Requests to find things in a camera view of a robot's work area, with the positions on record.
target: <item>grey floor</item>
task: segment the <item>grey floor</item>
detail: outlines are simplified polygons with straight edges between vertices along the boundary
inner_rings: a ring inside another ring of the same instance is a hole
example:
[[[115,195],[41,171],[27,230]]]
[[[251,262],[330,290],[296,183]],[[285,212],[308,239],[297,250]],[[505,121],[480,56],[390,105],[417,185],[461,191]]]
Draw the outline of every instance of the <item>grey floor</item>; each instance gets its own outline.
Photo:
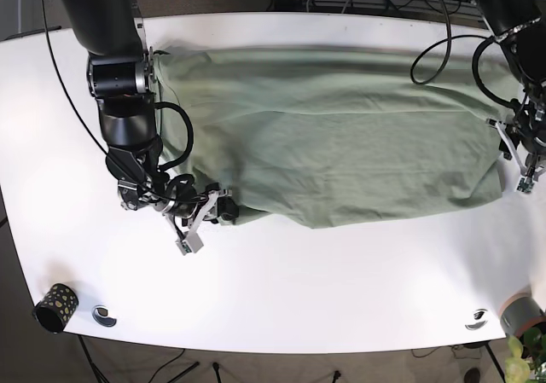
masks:
[[[139,0],[146,17],[223,11],[262,11],[269,0]],[[46,0],[51,25],[68,27],[58,0]],[[35,26],[40,26],[36,7]],[[0,202],[0,219],[5,216]],[[20,270],[9,226],[0,229],[0,381],[2,382],[93,382],[78,341],[71,334],[51,335],[32,320],[32,301]],[[112,383],[148,382],[162,363],[177,350],[89,339],[95,362]],[[492,342],[503,364],[508,355],[503,340]],[[464,373],[478,367],[488,383],[500,382],[484,350],[452,350],[443,347],[424,358],[430,350],[355,353],[350,355],[290,356],[191,351],[163,369],[154,382],[167,382],[193,361],[201,366],[180,381],[214,382],[212,362],[219,362],[224,383],[294,382],[329,383],[334,370],[343,374],[340,383],[404,382],[456,383]]]

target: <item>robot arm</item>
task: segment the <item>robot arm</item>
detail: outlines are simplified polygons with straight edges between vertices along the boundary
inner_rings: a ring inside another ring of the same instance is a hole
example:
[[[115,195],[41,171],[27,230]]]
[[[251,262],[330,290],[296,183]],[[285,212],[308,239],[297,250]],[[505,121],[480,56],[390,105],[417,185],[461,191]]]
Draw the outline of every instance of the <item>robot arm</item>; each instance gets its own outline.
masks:
[[[493,37],[484,41],[473,58],[474,77],[478,74],[478,59],[490,44],[497,43],[504,53],[512,74],[524,86],[527,103],[498,100],[477,77],[478,86],[497,103],[514,110],[514,119],[501,136],[502,150],[507,158],[517,157],[520,143],[529,152],[525,165],[520,162],[519,191],[531,192],[535,181],[546,170],[546,24],[534,0],[474,0]]]
[[[170,178],[167,170],[182,164],[193,146],[186,113],[173,103],[156,103],[150,90],[153,54],[148,51],[142,18],[135,0],[62,0],[76,38],[89,51],[87,79],[96,99],[102,138],[108,146],[107,168],[118,180],[124,208],[153,206],[177,234],[183,254],[197,252],[202,242],[196,230],[203,220],[232,221],[238,207],[217,183],[197,194],[189,174]],[[188,128],[184,153],[160,165],[163,143],[155,112],[177,111]]]

